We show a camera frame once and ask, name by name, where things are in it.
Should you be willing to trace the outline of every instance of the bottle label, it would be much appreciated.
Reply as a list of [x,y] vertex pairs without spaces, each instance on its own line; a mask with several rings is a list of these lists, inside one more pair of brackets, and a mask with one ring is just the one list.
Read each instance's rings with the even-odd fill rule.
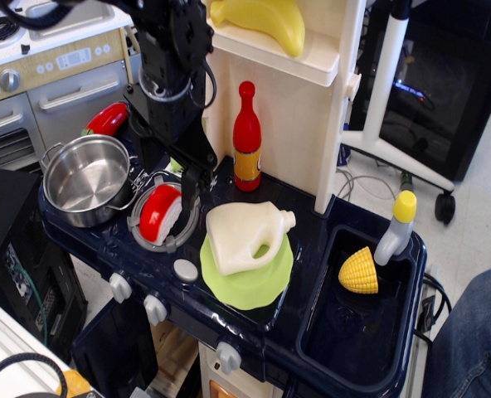
[[243,182],[254,181],[260,175],[260,148],[243,153],[235,148],[235,175]]

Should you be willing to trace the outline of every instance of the green plate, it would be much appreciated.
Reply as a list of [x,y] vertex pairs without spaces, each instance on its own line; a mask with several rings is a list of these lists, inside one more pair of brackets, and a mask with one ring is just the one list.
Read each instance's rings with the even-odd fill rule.
[[[262,246],[255,257],[263,255],[267,250],[267,246]],[[288,236],[284,235],[279,252],[270,263],[250,271],[223,276],[214,262],[207,235],[200,260],[203,280],[216,298],[234,308],[249,310],[270,305],[286,289],[294,265],[294,254]]]

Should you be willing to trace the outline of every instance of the knob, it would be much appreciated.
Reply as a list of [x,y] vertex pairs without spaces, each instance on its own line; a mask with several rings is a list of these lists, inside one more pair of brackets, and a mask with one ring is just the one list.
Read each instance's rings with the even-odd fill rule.
[[196,266],[188,260],[178,259],[173,262],[173,270],[176,276],[185,284],[196,281],[198,272]]
[[226,342],[219,342],[216,347],[216,356],[220,360],[221,370],[230,375],[232,371],[240,369],[242,363],[242,357],[240,353],[230,344]]
[[131,286],[129,286],[128,281],[122,275],[113,273],[109,278],[109,285],[111,286],[113,297],[117,303],[122,303],[131,296]]
[[14,69],[5,69],[0,72],[0,86],[4,91],[11,93],[21,85],[21,76]]
[[163,302],[151,294],[144,299],[144,309],[146,309],[148,321],[154,326],[157,326],[168,316],[168,311]]

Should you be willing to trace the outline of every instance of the stainless steel pot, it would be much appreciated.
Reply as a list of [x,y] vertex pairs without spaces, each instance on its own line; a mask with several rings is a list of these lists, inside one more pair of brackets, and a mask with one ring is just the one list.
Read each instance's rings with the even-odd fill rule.
[[[46,155],[63,146],[46,164]],[[129,201],[129,155],[124,145],[105,135],[87,135],[50,147],[41,163],[45,166],[46,199],[72,226],[97,226],[110,220]]]

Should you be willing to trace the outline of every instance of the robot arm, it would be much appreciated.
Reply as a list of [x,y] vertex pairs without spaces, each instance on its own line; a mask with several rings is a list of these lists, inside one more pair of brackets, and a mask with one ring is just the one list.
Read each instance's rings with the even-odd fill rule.
[[[139,160],[152,171],[164,153],[183,167],[182,206],[192,209],[206,190],[216,154],[202,129],[205,75],[216,82],[205,60],[212,52],[213,30],[200,0],[100,0],[128,13],[139,34],[142,66],[139,83],[129,85],[129,127]],[[28,29],[56,25],[75,2],[57,0],[58,7],[36,19],[20,16],[0,0],[0,9]]]

